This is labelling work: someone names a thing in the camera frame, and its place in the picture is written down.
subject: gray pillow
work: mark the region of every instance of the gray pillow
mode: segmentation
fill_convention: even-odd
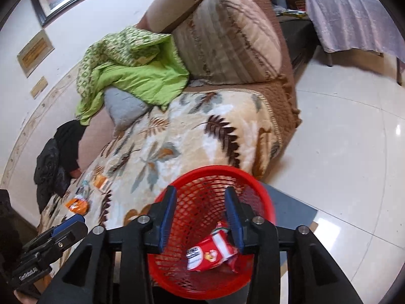
[[[104,90],[104,104],[115,125],[114,135],[127,129],[152,108],[152,105],[113,86]]]

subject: sofa cushion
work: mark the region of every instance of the sofa cushion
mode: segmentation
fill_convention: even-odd
[[[173,36],[193,79],[229,85],[279,75],[279,39],[252,0],[203,0]]]

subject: leaf-patterned blanket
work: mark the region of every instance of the leaf-patterned blanket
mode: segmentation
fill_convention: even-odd
[[[260,178],[281,145],[277,123],[261,94],[227,89],[183,93],[165,112],[153,108],[104,147],[63,199],[51,198],[42,213],[42,231],[73,215],[65,203],[83,179],[90,183],[86,225],[89,230],[96,225],[113,229],[147,213],[167,185],[190,170],[231,165]],[[112,182],[107,192],[93,185],[98,175]],[[76,247],[52,265],[52,275]]]

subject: blanket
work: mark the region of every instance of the blanket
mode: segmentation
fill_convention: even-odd
[[[171,34],[126,27],[86,51],[78,71],[76,115],[88,125],[103,106],[103,89],[109,85],[165,110],[183,91],[188,74]]]
[[[51,198],[40,232],[73,215],[65,204],[84,179],[90,183],[89,231],[113,229],[146,214],[155,198],[175,179],[206,165],[230,165],[261,178],[283,145],[265,96],[251,90],[183,93],[166,111],[154,107],[101,151],[65,196]],[[111,181],[100,191],[100,177]],[[52,264],[53,276],[77,247]]]

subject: white wall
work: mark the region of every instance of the white wall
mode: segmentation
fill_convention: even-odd
[[[36,125],[21,152],[7,186],[14,210],[34,226],[37,226],[40,220],[36,203],[36,185],[33,180],[36,157],[41,153],[45,143],[55,134],[56,129],[74,118],[78,101],[79,95],[75,85],[71,84]]]
[[[31,1],[20,1],[0,31],[0,178],[22,126],[49,90],[80,61],[89,45],[136,24],[152,1],[83,0],[75,5],[46,26],[55,50],[29,78],[22,72],[17,54],[41,26]],[[34,100],[30,90],[42,76],[49,85]]]

